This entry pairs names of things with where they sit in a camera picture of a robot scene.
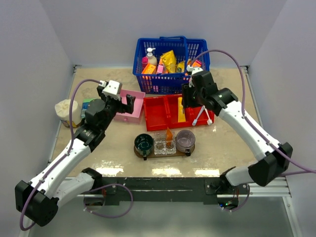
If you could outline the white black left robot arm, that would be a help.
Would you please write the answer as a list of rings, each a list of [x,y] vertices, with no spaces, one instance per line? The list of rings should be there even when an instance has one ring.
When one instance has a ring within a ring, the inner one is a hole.
[[[117,113],[133,113],[135,97],[127,94],[126,103],[123,103],[120,88],[98,86],[100,97],[90,101],[83,124],[72,135],[65,150],[31,181],[20,181],[16,185],[15,201],[17,210],[21,212],[21,230],[27,230],[23,226],[25,216],[33,224],[43,227],[68,200],[80,193],[96,194],[104,189],[102,175],[92,168],[84,169],[69,186],[62,182],[105,138],[105,132]]]

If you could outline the clear acrylic toothbrush holder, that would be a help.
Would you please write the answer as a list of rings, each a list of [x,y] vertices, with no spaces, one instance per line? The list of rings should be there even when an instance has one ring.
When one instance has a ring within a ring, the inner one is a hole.
[[[166,132],[156,132],[153,134],[154,139],[154,154],[155,155],[166,155],[176,153],[176,142],[175,142],[175,133],[173,134],[173,141],[170,147],[166,147]]]

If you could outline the translucent purple mug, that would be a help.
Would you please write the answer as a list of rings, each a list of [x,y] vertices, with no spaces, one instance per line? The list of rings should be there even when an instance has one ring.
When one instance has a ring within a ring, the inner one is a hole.
[[[176,136],[176,149],[189,157],[195,149],[196,137],[189,130],[181,130]]]

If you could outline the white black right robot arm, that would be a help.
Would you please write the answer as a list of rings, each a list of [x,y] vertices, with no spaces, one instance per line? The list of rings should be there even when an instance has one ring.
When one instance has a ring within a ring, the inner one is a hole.
[[[218,89],[211,72],[193,68],[189,83],[182,85],[182,96],[184,108],[205,106],[230,125],[257,159],[248,167],[232,167],[222,173],[219,187],[222,192],[231,194],[238,185],[246,183],[264,187],[288,169],[289,161],[280,153],[290,157],[292,146],[271,136],[264,140],[261,135],[266,134],[265,130],[242,111],[241,102],[230,89]]]

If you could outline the dark green mug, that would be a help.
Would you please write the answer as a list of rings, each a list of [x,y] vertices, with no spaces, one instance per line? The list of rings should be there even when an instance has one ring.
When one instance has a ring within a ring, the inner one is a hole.
[[[139,134],[134,140],[134,148],[143,157],[143,160],[147,160],[148,156],[154,150],[153,137],[146,133]]]

